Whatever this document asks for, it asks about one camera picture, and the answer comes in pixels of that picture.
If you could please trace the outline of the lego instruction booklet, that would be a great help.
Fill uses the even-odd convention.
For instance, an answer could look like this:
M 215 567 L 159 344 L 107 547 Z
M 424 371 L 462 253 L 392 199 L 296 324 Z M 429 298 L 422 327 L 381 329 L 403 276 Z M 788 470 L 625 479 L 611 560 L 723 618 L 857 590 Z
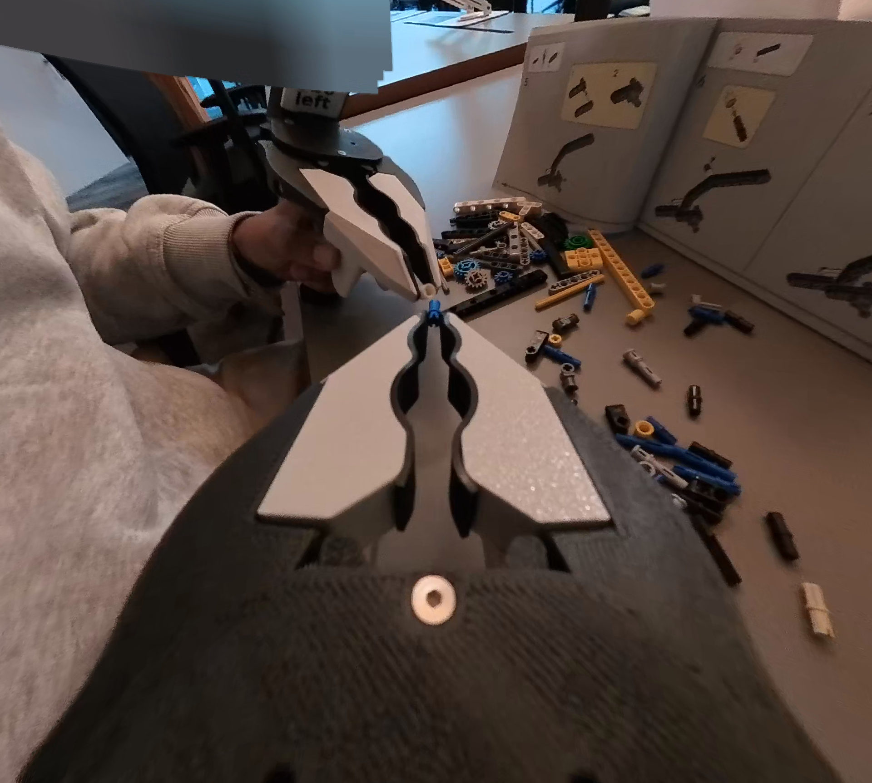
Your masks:
M 495 185 L 635 226 L 870 360 L 869 21 L 531 34 Z

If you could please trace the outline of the person's left forearm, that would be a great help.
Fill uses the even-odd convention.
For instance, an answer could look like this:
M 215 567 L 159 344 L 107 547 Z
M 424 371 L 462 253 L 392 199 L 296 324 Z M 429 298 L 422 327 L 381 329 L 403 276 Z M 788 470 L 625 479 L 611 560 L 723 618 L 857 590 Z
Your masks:
M 171 194 L 128 211 L 70 213 L 63 254 L 103 341 L 155 339 L 235 308 L 280 316 L 279 287 L 252 276 L 234 251 L 235 229 L 254 216 Z

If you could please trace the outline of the person's left hand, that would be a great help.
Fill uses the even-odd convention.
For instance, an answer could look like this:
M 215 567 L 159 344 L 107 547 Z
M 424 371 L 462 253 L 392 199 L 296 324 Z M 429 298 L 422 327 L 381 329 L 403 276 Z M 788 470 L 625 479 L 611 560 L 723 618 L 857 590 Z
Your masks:
M 230 247 L 244 273 L 258 285 L 296 283 L 333 293 L 333 270 L 340 254 L 303 208 L 279 201 L 273 208 L 239 219 Z

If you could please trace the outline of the blue and black lego subassembly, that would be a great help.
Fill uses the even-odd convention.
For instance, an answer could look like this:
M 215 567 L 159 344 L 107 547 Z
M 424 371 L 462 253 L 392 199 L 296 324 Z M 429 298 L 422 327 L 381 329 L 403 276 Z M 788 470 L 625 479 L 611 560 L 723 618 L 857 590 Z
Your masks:
M 751 335 L 755 330 L 755 324 L 735 310 L 704 301 L 698 294 L 692 294 L 688 314 L 689 322 L 683 329 L 686 338 L 693 338 L 710 326 L 728 325 L 745 335 Z

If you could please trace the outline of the dark partition with wooden edge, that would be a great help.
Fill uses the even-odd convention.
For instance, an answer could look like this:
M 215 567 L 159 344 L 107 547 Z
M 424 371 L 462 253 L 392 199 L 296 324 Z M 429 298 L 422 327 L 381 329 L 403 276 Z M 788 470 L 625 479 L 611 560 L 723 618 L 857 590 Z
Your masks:
M 202 157 L 180 139 L 209 117 L 188 78 L 45 58 L 133 160 L 150 193 L 178 194 L 197 184 Z

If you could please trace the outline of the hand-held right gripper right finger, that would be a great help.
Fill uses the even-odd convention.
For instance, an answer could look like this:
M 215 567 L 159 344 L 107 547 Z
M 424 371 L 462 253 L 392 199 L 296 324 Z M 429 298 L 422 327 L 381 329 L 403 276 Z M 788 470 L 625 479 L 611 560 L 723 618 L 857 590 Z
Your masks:
M 549 390 L 450 311 L 440 356 L 456 420 L 449 439 L 454 526 L 481 547 L 480 570 L 499 569 L 518 539 L 597 537 L 612 515 Z

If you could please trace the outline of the tan lego pin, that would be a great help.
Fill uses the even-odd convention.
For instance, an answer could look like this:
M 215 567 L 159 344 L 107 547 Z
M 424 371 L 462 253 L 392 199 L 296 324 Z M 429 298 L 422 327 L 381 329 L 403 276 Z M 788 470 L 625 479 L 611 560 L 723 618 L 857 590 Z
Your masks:
M 832 615 L 822 587 L 811 581 L 802 581 L 800 592 L 812 635 L 833 640 L 835 630 Z

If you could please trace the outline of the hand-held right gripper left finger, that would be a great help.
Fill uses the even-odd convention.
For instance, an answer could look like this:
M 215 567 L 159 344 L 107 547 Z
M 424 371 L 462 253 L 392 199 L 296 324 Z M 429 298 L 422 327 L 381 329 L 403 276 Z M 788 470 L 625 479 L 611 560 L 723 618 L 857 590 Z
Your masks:
M 256 514 L 363 546 L 406 529 L 415 504 L 414 440 L 427 315 L 412 316 L 330 374 Z

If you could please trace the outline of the pile of small lego pins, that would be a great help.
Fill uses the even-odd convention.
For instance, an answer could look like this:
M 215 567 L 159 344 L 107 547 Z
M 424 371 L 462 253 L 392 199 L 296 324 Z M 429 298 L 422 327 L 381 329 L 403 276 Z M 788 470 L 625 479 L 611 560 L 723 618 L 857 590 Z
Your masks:
M 732 462 L 696 442 L 682 447 L 651 416 L 631 420 L 623 404 L 605 406 L 604 419 L 616 443 L 687 517 L 726 585 L 738 587 L 741 578 L 715 532 L 742 492 Z

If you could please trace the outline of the black office chair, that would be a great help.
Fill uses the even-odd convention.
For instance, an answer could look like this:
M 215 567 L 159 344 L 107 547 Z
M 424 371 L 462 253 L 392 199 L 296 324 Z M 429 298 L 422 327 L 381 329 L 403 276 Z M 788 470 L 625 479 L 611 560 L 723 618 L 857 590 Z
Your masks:
M 277 202 L 269 187 L 263 141 L 267 135 L 264 85 L 208 80 L 211 94 L 200 102 L 216 116 L 176 136 L 171 145 L 191 162 L 193 194 L 229 214 L 263 212 Z

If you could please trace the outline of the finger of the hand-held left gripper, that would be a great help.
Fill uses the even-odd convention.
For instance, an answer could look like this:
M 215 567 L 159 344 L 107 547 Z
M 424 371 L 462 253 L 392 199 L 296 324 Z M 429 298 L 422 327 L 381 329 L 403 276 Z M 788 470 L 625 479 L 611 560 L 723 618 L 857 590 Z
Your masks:
M 332 271 L 339 296 L 347 298 L 360 277 L 369 273 L 383 290 L 410 301 L 428 297 L 428 282 L 412 272 L 408 254 L 359 204 L 349 180 L 320 168 L 303 168 L 301 176 L 325 210 L 323 237 L 340 254 Z
M 372 172 L 356 177 L 353 188 L 357 205 L 377 225 L 380 248 L 365 258 L 378 282 L 401 295 L 420 295 L 421 283 L 441 289 L 430 222 L 410 183 L 392 172 Z

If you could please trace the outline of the pile of lego beams and gears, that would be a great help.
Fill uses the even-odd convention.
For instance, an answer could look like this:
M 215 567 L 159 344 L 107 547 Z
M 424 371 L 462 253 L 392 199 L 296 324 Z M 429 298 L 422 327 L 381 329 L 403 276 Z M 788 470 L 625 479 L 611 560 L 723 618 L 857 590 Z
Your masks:
M 528 295 L 537 296 L 534 309 L 541 316 L 574 301 L 587 313 L 607 283 L 628 303 L 628 328 L 654 315 L 652 294 L 603 233 L 572 231 L 539 202 L 504 197 L 457 203 L 451 226 L 432 244 L 444 281 L 470 295 L 457 309 L 461 316 L 477 317 Z

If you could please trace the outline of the grey lego pin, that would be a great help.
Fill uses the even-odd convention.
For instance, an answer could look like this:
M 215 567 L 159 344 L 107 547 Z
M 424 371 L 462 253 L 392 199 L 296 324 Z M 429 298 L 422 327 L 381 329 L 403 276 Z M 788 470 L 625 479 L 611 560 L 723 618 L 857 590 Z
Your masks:
M 660 388 L 662 385 L 661 376 L 656 373 L 648 362 L 635 350 L 628 350 L 623 353 L 623 362 L 627 367 L 647 385 L 653 388 Z

